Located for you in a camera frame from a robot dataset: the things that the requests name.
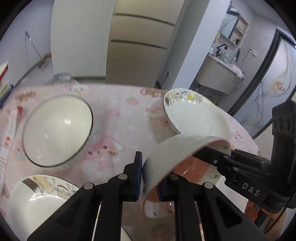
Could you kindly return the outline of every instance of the black faucet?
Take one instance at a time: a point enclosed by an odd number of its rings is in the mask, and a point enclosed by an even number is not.
[[[216,56],[215,57],[220,57],[221,56],[221,53],[219,53],[220,52],[220,47],[223,47],[224,46],[224,49],[225,50],[228,50],[228,46],[226,45],[226,44],[222,44],[222,45],[220,45],[220,46],[218,46],[216,49],[217,49],[217,52],[216,52]]]

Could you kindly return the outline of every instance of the round table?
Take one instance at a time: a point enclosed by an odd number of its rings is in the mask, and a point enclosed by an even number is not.
[[[16,135],[8,156],[5,174],[5,191],[0,197],[0,212],[13,230],[9,217],[9,196],[13,186],[25,176],[48,174],[65,179],[78,187],[86,182],[101,184],[112,176],[122,173],[124,166],[133,162],[135,152],[149,152],[165,139],[176,135],[171,128],[162,106],[165,91],[119,85],[63,85],[41,86],[15,90],[0,114],[0,139],[6,131],[10,110],[23,106],[24,112],[17,120]],[[88,153],[79,163],[65,171],[54,171],[35,166],[26,156],[21,145],[24,123],[30,112],[43,100],[59,94],[73,94],[85,99],[94,114],[91,143]],[[260,152],[246,130],[230,115],[221,110],[231,130],[231,147],[256,155]],[[111,154],[92,155],[107,146]],[[211,181],[216,184],[221,175],[209,165],[200,183]],[[243,211],[246,200],[223,184],[217,187]],[[174,236],[173,214],[167,218],[152,219],[140,213],[139,202],[124,203],[122,225],[133,241],[170,240]]]

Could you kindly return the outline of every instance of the drawer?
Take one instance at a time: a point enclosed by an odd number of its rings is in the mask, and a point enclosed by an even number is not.
[[[146,18],[115,15],[112,18],[109,39],[123,40],[167,47],[174,26]]]
[[[138,15],[176,24],[184,0],[117,0],[114,13]]]
[[[166,50],[147,45],[110,42],[106,83],[153,88]]]

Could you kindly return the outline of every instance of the black door frame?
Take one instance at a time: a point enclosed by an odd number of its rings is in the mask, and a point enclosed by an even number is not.
[[[261,66],[259,67],[257,73],[245,89],[245,91],[241,94],[241,96],[238,98],[238,100],[234,103],[234,105],[229,109],[227,112],[231,116],[234,116],[238,110],[244,105],[244,103],[248,100],[248,98],[251,96],[251,94],[255,91],[257,86],[261,83],[263,77],[265,76],[266,72],[268,71],[275,55],[276,52],[279,48],[279,44],[281,42],[281,39],[284,39],[287,41],[290,45],[296,46],[296,43],[287,36],[284,32],[282,32],[279,29],[276,29],[276,32],[274,34],[274,38],[272,40],[272,43],[270,45],[270,48],[266,54],[265,59],[263,60]],[[296,87],[292,90],[291,94],[289,95],[288,99],[291,99],[291,97],[294,95],[296,91]],[[257,132],[254,136],[253,139],[255,139],[257,136],[259,136],[270,124],[271,120],[259,131]]]

